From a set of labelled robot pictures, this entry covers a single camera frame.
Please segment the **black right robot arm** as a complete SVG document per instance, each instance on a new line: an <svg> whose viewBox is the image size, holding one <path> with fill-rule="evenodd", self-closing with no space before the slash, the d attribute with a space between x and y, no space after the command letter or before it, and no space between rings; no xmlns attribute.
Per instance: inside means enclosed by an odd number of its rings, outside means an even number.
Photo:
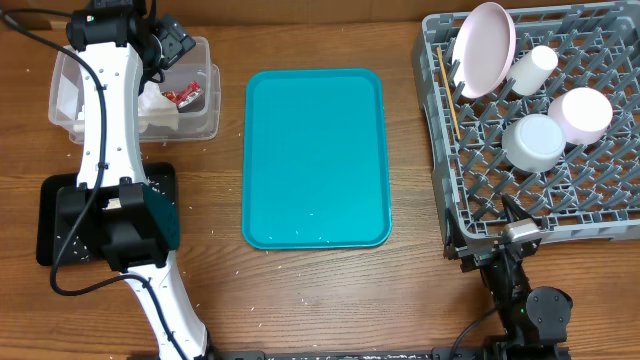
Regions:
<svg viewBox="0 0 640 360"><path fill-rule="evenodd" d="M568 359L567 340L572 298L548 286L533 288L522 266L534 255L542 235L538 222L509 195L503 195L507 223L497 238L471 244L451 210L445 212L444 256L459 260L463 272L477 270L494 306L456 338L448 359ZM498 315L504 333L488 336L483 345L461 347L464 338L483 321Z"/></svg>

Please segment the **small white bowl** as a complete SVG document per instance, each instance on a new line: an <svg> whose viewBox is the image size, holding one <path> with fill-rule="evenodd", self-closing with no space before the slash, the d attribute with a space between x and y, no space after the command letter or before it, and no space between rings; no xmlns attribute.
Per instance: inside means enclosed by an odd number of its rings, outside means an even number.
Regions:
<svg viewBox="0 0 640 360"><path fill-rule="evenodd" d="M590 145L605 134L613 108L601 92L579 87L553 100L547 114L562 129L568 143Z"/></svg>

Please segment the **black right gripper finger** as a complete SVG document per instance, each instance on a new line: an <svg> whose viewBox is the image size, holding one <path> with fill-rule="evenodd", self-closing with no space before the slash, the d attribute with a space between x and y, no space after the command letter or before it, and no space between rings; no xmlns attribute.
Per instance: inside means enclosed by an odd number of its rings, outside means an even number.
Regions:
<svg viewBox="0 0 640 360"><path fill-rule="evenodd" d="M463 235L450 209L445 210L444 255L447 259L458 259L459 248L463 246Z"/></svg>
<svg viewBox="0 0 640 360"><path fill-rule="evenodd" d="M501 202L504 209L504 215L508 223L530 218L530 214L522 208L512 196L503 194L501 196Z"/></svg>

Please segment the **large white plate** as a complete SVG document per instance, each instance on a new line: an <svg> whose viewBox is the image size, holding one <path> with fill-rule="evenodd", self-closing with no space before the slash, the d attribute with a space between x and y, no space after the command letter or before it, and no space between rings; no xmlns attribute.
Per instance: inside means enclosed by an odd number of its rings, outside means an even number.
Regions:
<svg viewBox="0 0 640 360"><path fill-rule="evenodd" d="M480 98L493 92L511 67L516 45L512 17L495 2L477 6L462 23L452 61L458 61L453 82L464 84L461 95Z"/></svg>

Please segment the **grey saucer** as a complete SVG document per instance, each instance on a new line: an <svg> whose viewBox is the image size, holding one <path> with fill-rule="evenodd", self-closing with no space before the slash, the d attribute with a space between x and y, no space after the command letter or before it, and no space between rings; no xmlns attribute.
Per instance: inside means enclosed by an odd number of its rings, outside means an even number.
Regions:
<svg viewBox="0 0 640 360"><path fill-rule="evenodd" d="M523 172L539 173L556 165L566 139L552 118L531 114L510 124L502 134L501 144L511 165Z"/></svg>

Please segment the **white cup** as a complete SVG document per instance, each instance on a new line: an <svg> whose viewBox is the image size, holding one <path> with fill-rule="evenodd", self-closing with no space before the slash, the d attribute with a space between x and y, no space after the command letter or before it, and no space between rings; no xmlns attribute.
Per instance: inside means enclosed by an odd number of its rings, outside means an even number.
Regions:
<svg viewBox="0 0 640 360"><path fill-rule="evenodd" d="M539 45L511 66L507 79L513 80L512 91L522 96L535 94L546 82L559 62L556 52Z"/></svg>

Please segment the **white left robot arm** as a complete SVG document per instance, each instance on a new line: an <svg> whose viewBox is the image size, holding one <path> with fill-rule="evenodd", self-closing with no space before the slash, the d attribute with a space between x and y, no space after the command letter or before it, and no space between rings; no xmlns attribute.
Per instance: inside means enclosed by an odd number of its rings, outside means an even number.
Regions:
<svg viewBox="0 0 640 360"><path fill-rule="evenodd" d="M155 191L139 144L138 98L196 43L174 17L157 18L143 1L92 1L66 26L65 55L83 77L84 145L76 183L59 190L56 218L115 275L79 292L119 281L138 298L161 359L211 359L210 334L186 293L177 265L175 204Z"/></svg>

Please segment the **wooden chopstick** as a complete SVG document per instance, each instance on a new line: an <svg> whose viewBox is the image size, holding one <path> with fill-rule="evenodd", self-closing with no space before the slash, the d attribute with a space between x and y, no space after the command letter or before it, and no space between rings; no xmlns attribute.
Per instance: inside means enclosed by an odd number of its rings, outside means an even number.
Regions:
<svg viewBox="0 0 640 360"><path fill-rule="evenodd" d="M455 105L454 105L454 102L453 102L452 93L451 93L450 86L449 86L449 81L448 81L449 79L448 79L448 75L447 75L447 72L446 72L446 66L444 64L443 53L442 53L442 50L441 50L441 48L439 46L436 48L436 55L438 57L439 67L440 67L440 70L441 70L441 77L442 77L443 87L445 89L445 94L446 94L446 98L447 98L447 104L449 106L449 112L450 112L450 116L451 116L451 121L452 121L454 132L455 132L455 139L456 140L460 140L461 139L461 133L460 133L459 124L458 124L458 121L457 121Z"/></svg>

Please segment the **red snack wrapper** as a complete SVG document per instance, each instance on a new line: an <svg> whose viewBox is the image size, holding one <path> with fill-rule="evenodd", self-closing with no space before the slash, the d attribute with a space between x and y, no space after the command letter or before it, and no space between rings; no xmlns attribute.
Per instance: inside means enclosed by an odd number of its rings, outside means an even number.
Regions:
<svg viewBox="0 0 640 360"><path fill-rule="evenodd" d="M162 93L164 97L176 105L178 109L182 109L204 94L204 90L196 81L189 83L182 91L165 91Z"/></svg>

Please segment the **white napkin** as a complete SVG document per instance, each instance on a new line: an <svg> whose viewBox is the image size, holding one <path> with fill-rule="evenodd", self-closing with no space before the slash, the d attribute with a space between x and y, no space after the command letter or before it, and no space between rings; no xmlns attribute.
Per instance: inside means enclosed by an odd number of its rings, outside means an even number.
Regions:
<svg viewBox="0 0 640 360"><path fill-rule="evenodd" d="M85 106L82 105L80 110L77 113L76 122L73 125L73 131L76 133L83 133L85 129L85 116L84 116Z"/></svg>
<svg viewBox="0 0 640 360"><path fill-rule="evenodd" d="M176 104L165 97L159 85L147 82L138 97L138 130L143 133L149 125L178 129L179 112Z"/></svg>

